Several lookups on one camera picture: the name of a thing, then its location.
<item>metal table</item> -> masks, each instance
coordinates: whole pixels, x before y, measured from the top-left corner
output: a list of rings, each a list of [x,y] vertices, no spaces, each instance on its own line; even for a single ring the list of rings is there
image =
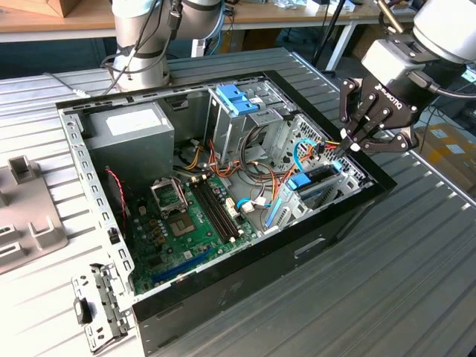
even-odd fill
[[[338,115],[337,88],[283,49],[180,59],[171,69],[180,83],[274,69],[329,119]],[[61,77],[92,94],[110,83],[103,70]],[[105,253],[54,109],[73,98],[47,77],[0,81],[0,164],[37,160],[70,239],[0,276],[5,356],[89,356],[70,277]],[[399,186],[350,237],[158,355],[466,356],[476,343],[476,204],[414,153],[373,159]],[[140,341],[130,335],[104,356],[141,356]]]

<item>green motherboard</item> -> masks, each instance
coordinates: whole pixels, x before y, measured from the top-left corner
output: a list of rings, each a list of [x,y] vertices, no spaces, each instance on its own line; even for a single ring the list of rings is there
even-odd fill
[[[218,204],[226,211],[224,201],[229,195],[219,178],[211,176],[206,184],[214,192]],[[183,194],[187,200],[187,210],[176,211],[167,218],[161,216],[152,194],[127,203],[131,216],[126,226],[126,244],[135,263],[132,279],[136,294],[147,292],[256,237],[250,223],[241,215],[233,218],[226,211],[239,231],[236,239],[226,242],[213,226],[209,208],[200,204],[203,202],[202,198],[194,191],[192,184],[183,185]],[[158,195],[161,204],[174,203],[179,199],[171,185]]]

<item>ram slot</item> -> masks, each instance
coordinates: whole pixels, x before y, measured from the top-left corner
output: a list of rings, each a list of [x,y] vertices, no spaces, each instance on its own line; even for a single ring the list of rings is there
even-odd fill
[[[213,194],[213,191],[211,190],[211,187],[208,184],[203,185],[203,192],[205,193],[206,197],[208,198],[208,201],[212,204],[212,206],[216,208],[216,212],[219,214],[221,219],[220,222],[225,226],[227,233],[230,235],[230,237],[238,237],[239,233],[237,228],[230,220],[230,217],[225,212],[223,206],[218,202],[218,199],[216,199],[215,195]]]
[[[218,233],[220,240],[222,242],[226,241],[227,239],[229,240],[229,238],[227,238],[226,230],[223,229],[223,227],[219,224],[219,218],[211,209],[203,192],[199,189],[198,186],[195,186],[195,187],[192,187],[192,193],[196,197],[197,201],[199,202],[202,210],[205,212],[205,215],[210,220],[210,223],[212,224],[212,226],[215,227],[215,230]]]
[[[192,192],[196,196],[205,214],[215,227],[223,243],[228,243],[231,237],[238,237],[239,233],[233,222],[228,217],[225,209],[217,201],[210,186],[207,183],[200,183],[192,187]]]

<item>robotiq logo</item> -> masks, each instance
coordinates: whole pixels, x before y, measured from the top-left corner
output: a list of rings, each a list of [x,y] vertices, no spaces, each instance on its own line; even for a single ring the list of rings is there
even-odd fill
[[[375,86],[375,89],[376,89],[377,91],[381,91],[383,94],[385,94],[385,97],[387,97],[388,99],[390,99],[390,102],[392,102],[392,104],[393,104],[394,106],[396,106],[398,110],[400,110],[401,108],[403,108],[403,104],[401,104],[401,103],[399,102],[399,100],[396,99],[392,94],[388,93],[387,90],[383,87],[382,84],[380,84],[380,83],[377,84],[377,85]]]

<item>desk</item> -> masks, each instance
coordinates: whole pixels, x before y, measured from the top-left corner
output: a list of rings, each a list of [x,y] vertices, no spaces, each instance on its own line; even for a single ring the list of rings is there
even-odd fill
[[[239,3],[236,7],[234,30],[258,28],[298,28],[322,26],[324,12],[316,14],[306,7],[283,10],[271,2],[266,4]],[[337,25],[344,30],[327,65],[327,70],[334,70],[342,57],[353,31],[357,25],[378,22],[379,9],[370,0],[358,6],[352,13],[343,13]],[[400,21],[413,21],[413,14],[398,15]],[[229,20],[223,25],[229,29]],[[37,13],[2,8],[0,12],[0,42],[44,41],[52,39],[82,39],[95,37],[114,37],[114,16],[108,0],[82,0],[68,15],[61,19]],[[194,42],[193,53],[197,54]]]
[[[170,70],[178,83],[276,70],[339,123],[337,88],[282,48],[178,59]],[[93,95],[110,84],[102,69],[61,78]],[[54,108],[71,99],[50,77],[0,81],[0,166],[15,155],[39,163],[70,242],[0,275],[0,356],[91,357],[70,280],[107,257]],[[467,356],[476,341],[476,203],[415,152],[373,160],[398,186],[346,239],[154,357]],[[140,340],[130,333],[101,356],[140,357]]]

